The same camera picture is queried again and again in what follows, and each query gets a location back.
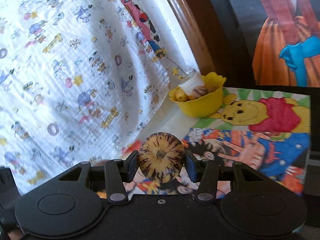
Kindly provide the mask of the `striped pepino melon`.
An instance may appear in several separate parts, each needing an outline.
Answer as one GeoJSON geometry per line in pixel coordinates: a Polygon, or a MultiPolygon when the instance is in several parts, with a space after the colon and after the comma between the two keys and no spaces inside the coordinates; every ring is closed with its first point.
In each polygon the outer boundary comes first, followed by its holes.
{"type": "Polygon", "coordinates": [[[138,165],[142,174],[157,183],[168,183],[181,172],[185,160],[182,142],[167,132],[153,133],[138,151],[138,165]]]}

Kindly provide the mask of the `yellow plastic bowl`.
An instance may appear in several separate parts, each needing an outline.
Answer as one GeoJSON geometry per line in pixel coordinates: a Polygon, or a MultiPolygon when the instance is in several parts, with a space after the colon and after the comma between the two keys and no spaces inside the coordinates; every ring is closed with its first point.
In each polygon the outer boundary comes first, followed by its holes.
{"type": "Polygon", "coordinates": [[[205,76],[201,75],[201,80],[204,82],[204,87],[208,89],[208,94],[198,99],[179,102],[175,96],[179,87],[168,93],[169,99],[178,105],[182,113],[192,118],[202,118],[213,114],[220,108],[224,99],[223,85],[227,80],[226,77],[210,72],[205,76]]]}

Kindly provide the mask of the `cartoon print tablecloth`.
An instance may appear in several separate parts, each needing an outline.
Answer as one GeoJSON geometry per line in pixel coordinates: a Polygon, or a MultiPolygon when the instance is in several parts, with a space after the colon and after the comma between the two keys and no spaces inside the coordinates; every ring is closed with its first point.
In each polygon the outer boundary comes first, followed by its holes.
{"type": "Polygon", "coordinates": [[[239,89],[200,119],[183,139],[199,160],[242,162],[301,194],[310,146],[310,100],[239,89]]]}

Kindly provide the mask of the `striped pepino in bowl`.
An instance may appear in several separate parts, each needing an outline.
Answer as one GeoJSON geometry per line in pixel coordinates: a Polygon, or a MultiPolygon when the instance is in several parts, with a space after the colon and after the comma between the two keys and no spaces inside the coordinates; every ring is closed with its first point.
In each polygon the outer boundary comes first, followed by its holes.
{"type": "Polygon", "coordinates": [[[208,94],[208,90],[204,86],[196,86],[191,93],[194,99],[199,99],[207,94],[208,94]]]}

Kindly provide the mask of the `yellow fruit in bowl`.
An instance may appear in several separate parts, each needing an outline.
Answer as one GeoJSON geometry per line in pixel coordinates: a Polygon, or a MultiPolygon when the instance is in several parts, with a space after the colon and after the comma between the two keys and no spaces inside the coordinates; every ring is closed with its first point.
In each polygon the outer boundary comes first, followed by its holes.
{"type": "Polygon", "coordinates": [[[174,98],[175,98],[175,101],[177,101],[177,102],[187,102],[187,101],[189,101],[189,98],[188,98],[187,94],[185,94],[183,89],[181,89],[180,87],[178,87],[175,90],[174,98]]]}

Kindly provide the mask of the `white jar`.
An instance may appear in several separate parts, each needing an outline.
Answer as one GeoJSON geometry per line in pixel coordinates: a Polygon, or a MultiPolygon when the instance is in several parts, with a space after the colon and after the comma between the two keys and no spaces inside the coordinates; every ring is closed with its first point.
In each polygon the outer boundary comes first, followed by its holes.
{"type": "Polygon", "coordinates": [[[178,83],[178,86],[187,96],[191,96],[194,88],[204,86],[204,81],[199,72],[192,68],[186,71],[186,76],[178,83]]]}

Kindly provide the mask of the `white cartoon print curtain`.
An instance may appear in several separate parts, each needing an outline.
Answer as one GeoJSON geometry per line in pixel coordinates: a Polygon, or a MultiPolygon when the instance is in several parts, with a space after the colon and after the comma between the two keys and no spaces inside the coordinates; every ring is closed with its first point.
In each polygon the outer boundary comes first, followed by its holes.
{"type": "Polygon", "coordinates": [[[1,165],[25,194],[119,158],[170,86],[124,0],[1,0],[1,165]]]}

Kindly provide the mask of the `painted woman orange dress poster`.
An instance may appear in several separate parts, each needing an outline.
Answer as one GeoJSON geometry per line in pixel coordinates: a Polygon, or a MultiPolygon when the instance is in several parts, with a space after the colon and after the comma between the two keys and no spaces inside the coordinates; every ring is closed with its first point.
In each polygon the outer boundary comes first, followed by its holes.
{"type": "Polygon", "coordinates": [[[267,18],[252,68],[258,85],[319,87],[319,21],[309,0],[260,0],[267,18]]]}

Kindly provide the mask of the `brown wooden frame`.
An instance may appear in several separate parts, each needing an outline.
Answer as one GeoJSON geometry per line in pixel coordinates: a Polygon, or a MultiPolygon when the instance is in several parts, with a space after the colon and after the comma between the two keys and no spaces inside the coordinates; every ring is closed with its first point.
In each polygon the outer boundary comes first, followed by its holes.
{"type": "Polygon", "coordinates": [[[214,72],[214,64],[195,16],[187,0],[167,0],[175,14],[180,27],[188,41],[200,73],[206,75],[214,72]]]}

